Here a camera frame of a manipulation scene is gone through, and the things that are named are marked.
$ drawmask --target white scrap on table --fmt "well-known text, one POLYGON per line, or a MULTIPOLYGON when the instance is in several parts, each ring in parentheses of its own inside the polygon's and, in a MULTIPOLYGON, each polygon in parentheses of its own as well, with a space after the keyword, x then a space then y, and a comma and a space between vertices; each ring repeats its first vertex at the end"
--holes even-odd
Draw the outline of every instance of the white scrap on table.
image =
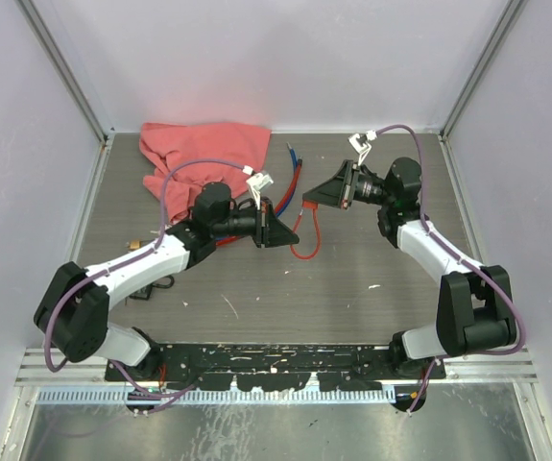
POLYGON ((237 320, 239 320, 239 316, 237 315, 237 311, 235 310, 235 307, 233 307, 233 304, 230 303, 230 301, 227 299, 227 297, 225 295, 220 295, 222 296, 222 299, 225 300, 227 302, 227 304, 230 306, 230 308, 232 309, 233 311, 233 314, 235 314, 235 317, 237 317, 237 320))

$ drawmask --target small yellow object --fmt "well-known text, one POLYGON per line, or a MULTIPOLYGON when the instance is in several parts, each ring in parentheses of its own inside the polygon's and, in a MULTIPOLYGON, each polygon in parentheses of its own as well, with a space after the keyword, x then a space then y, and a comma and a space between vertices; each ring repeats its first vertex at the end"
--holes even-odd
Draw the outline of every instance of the small yellow object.
POLYGON ((136 240, 131 240, 129 242, 129 250, 131 250, 132 252, 140 248, 141 248, 141 240, 136 239, 136 240))

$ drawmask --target wooden table surface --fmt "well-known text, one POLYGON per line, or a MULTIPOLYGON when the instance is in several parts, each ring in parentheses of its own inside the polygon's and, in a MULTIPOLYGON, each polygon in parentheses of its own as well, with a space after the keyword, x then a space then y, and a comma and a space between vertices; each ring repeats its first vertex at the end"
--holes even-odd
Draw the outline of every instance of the wooden table surface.
MULTIPOLYGON (((468 252, 444 157, 433 134, 421 136, 427 153, 427 210, 442 234, 468 252)), ((142 178, 152 164, 138 149, 138 134, 118 134, 85 233, 80 264, 113 259, 135 238, 152 239, 158 205, 142 178)), ((329 179, 355 153, 344 134, 274 134, 265 169, 277 203, 292 177, 286 149, 303 157, 298 193, 281 219, 290 227, 302 192, 329 179)), ((373 143, 366 163, 384 177, 401 156, 417 158, 406 134, 373 143)), ((375 206, 349 211, 320 207, 323 247, 310 261, 288 247, 257 249, 250 239, 220 248, 198 266, 176 275, 170 290, 147 302, 128 300, 110 319, 139 327, 157 341, 387 344, 393 333, 435 320, 438 287, 408 255, 394 249, 376 225, 375 206)), ((315 245, 311 219, 300 230, 298 251, 315 245)))

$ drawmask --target red cloth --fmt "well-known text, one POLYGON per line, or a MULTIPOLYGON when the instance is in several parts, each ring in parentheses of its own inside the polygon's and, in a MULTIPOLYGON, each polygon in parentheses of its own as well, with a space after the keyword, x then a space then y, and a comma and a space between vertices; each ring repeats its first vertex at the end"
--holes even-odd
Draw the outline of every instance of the red cloth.
MULTIPOLYGON (((197 158, 222 158, 254 170, 261 170, 267 156, 271 130, 241 123, 213 123, 185 127, 146 123, 141 128, 139 149, 155 166, 153 176, 143 178, 158 199, 162 182, 176 165, 197 158)), ((177 222, 188 215, 197 195, 208 182, 225 182, 232 196, 247 191, 248 175, 218 163, 199 163, 182 168, 167 184, 166 202, 169 220, 177 222)))

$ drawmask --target wall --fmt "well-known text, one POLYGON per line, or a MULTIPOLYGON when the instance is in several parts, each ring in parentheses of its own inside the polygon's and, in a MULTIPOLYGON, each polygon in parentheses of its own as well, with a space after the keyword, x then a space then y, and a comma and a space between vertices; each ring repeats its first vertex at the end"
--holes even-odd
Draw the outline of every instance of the wall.
POLYGON ((0 442, 32 316, 69 249, 98 143, 14 2, 0 0, 0 442))
POLYGON ((101 118, 440 128, 506 0, 36 0, 101 118))
POLYGON ((528 2, 451 137, 487 261, 511 273, 552 414, 552 2, 528 2))

